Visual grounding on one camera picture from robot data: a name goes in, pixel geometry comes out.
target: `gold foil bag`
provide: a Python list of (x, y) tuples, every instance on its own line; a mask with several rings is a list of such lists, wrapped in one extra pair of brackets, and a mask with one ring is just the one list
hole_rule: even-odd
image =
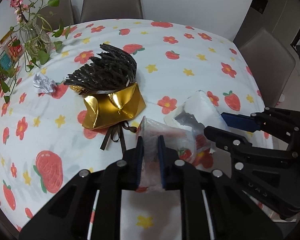
[(87, 114), (82, 126), (91, 130), (131, 120), (146, 107), (137, 83), (118, 92), (87, 96), (83, 101)]

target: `crumpled receipt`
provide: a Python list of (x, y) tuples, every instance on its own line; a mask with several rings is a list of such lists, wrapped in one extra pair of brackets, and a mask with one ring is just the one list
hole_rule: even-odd
[(38, 72), (33, 77), (33, 86), (37, 94), (40, 93), (52, 93), (56, 83), (51, 78), (43, 75), (41, 72)]
[[(203, 133), (203, 129), (212, 126), (230, 131), (225, 120), (204, 91), (197, 91), (181, 106), (167, 114), (164, 118), (166, 125), (188, 131)], [(211, 142), (210, 153), (217, 150), (215, 143)]]

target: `chair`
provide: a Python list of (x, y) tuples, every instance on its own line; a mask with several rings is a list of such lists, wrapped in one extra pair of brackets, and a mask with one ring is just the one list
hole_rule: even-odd
[(80, 23), (103, 19), (143, 19), (140, 0), (83, 0)]
[[(59, 28), (60, 18), (62, 19), (64, 26), (74, 24), (71, 0), (60, 0), (59, 6), (45, 6), (40, 9), (38, 13), (45, 18), (53, 30)], [(41, 27), (42, 20), (40, 18), (37, 19), (37, 24)]]
[(264, 28), (239, 48), (239, 51), (256, 80), (265, 106), (275, 107), (295, 67), (295, 59)]

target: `brown ribbon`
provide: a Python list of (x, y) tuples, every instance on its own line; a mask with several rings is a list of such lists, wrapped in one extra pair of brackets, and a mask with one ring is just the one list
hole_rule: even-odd
[[(133, 133), (137, 132), (137, 128), (134, 126), (129, 126), (129, 123), (127, 121), (122, 121), (113, 126), (110, 126), (105, 135), (105, 138), (103, 139), (100, 149), (103, 151), (105, 150), (108, 140), (109, 140), (109, 137), (110, 137), (113, 142), (118, 142), (120, 140), (121, 150), (122, 150), (122, 155), (123, 155), (127, 149), (126, 149), (126, 143), (124, 141), (124, 135), (123, 135), (122, 128), (125, 130), (129, 130)], [(118, 134), (118, 138), (115, 140), (114, 136), (116, 133)]]

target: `table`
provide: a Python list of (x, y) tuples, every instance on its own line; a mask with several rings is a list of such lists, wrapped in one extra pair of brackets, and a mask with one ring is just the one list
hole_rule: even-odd
[[(18, 230), (79, 170), (98, 171), (122, 157), (120, 143), (99, 149), (105, 130), (81, 126), (83, 99), (61, 83), (101, 52), (101, 43), (124, 49), (138, 64), (137, 82), (147, 106), (130, 125), (138, 126), (144, 115), (164, 122), (165, 114), (197, 90), (207, 92), (220, 113), (250, 115), (264, 109), (236, 46), (191, 26), (101, 20), (72, 26), (67, 40), (52, 40), (64, 42), (61, 53), (52, 51), (51, 59), (30, 73), (22, 65), (11, 102), (0, 97), (0, 207)], [(59, 83), (56, 92), (34, 92), (33, 75), (39, 71)], [(124, 133), (127, 149), (135, 147), (135, 135)], [(242, 134), (255, 146), (273, 147), (266, 133)], [(227, 169), (229, 158), (205, 155), (198, 168)], [(180, 239), (180, 216), (178, 192), (124, 191), (122, 239)]]

